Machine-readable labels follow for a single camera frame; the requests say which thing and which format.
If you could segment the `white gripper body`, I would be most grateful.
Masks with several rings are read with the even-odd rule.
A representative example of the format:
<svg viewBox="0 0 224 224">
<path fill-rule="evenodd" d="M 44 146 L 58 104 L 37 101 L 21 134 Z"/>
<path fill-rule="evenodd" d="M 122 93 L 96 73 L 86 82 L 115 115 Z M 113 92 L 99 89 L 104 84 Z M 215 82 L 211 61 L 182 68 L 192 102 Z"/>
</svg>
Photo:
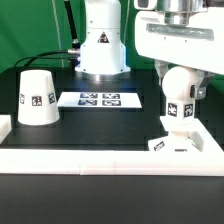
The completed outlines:
<svg viewBox="0 0 224 224">
<path fill-rule="evenodd" d="M 140 11 L 135 47 L 144 57 L 224 75 L 224 9 L 196 13 L 187 26 L 167 25 L 162 13 Z"/>
</svg>

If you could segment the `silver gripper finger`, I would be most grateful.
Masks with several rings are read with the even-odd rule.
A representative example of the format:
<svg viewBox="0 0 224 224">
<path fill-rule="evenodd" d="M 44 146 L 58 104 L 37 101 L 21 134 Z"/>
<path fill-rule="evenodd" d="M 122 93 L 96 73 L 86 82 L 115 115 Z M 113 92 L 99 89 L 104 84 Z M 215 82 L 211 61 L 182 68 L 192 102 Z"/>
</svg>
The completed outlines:
<svg viewBox="0 0 224 224">
<path fill-rule="evenodd" d="M 197 82 L 191 86 L 190 97 L 201 100 L 206 96 L 207 87 L 214 77 L 214 73 L 208 71 L 197 70 Z"/>
<path fill-rule="evenodd" d="M 169 71 L 168 68 L 169 63 L 161 60 L 155 61 L 155 69 L 159 77 L 159 83 L 162 83 L 162 79 L 165 74 Z"/>
</svg>

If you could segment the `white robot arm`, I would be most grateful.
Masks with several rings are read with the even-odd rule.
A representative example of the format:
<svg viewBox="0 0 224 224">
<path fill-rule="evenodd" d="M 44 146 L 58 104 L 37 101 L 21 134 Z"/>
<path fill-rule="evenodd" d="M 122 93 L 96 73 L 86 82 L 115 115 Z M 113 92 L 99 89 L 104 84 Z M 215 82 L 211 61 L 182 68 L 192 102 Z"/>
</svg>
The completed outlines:
<svg viewBox="0 0 224 224">
<path fill-rule="evenodd" d="M 76 71 L 93 80 L 128 72 L 119 0 L 84 2 L 86 39 Z M 170 64 L 196 69 L 193 97 L 204 98 L 210 79 L 224 75 L 224 0 L 134 0 L 134 7 L 138 54 L 155 61 L 159 77 Z"/>
</svg>

